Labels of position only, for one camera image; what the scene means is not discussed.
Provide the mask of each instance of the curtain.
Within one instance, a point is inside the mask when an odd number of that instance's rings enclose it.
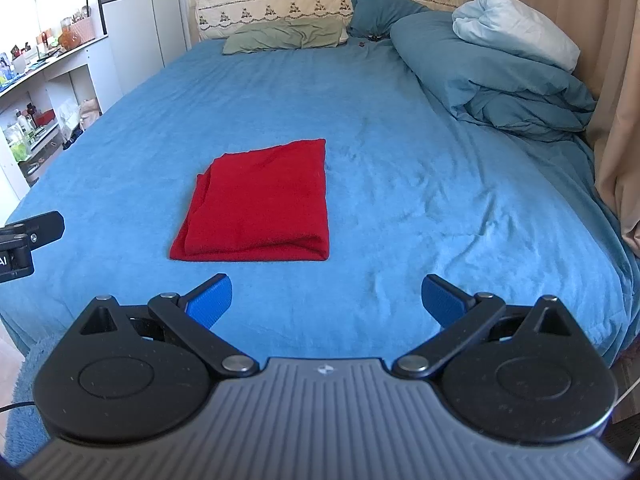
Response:
[[[640,256],[640,0],[521,0],[580,47],[575,75],[598,98],[587,128],[596,190]]]

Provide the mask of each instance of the cable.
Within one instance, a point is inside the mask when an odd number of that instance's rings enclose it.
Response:
[[[631,461],[634,459],[634,455],[636,451],[638,451],[638,446],[640,446],[640,437],[636,440],[636,445],[634,446],[634,450],[629,455],[629,458],[626,459],[626,463],[631,464]]]
[[[632,384],[632,385],[627,389],[627,391],[626,391],[625,393],[623,393],[622,395],[620,395],[620,396],[618,397],[618,400],[617,400],[617,401],[616,401],[616,403],[613,405],[613,407],[615,408],[617,405],[619,405],[619,403],[620,403],[620,402],[622,402],[622,400],[623,400],[626,396],[628,396],[628,394],[630,394],[630,393],[631,393],[631,390],[633,390],[636,386],[638,386],[638,384],[640,384],[640,377],[638,377],[638,378],[636,379],[636,382],[634,382],[634,383],[633,383],[633,384]]]
[[[27,402],[16,402],[15,404],[9,404],[8,406],[3,406],[2,408],[0,408],[0,413],[2,412],[8,412],[9,410],[12,410],[14,408],[21,408],[23,406],[35,406],[36,403],[33,402],[32,400],[28,400]]]

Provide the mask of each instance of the white wardrobe door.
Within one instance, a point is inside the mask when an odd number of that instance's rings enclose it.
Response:
[[[153,0],[164,66],[187,51],[179,0]]]
[[[151,0],[115,0],[102,6],[123,94],[162,68]]]

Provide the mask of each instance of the logo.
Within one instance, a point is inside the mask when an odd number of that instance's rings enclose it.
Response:
[[[323,365],[318,367],[318,373],[321,373],[325,377],[327,377],[327,375],[331,375],[332,373],[334,373],[334,370],[335,368],[332,367],[331,365],[328,365],[327,363],[324,363]]]

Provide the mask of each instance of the folded red cloth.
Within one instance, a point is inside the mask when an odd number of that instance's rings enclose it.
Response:
[[[173,260],[326,260],[324,139],[225,153],[197,177]]]

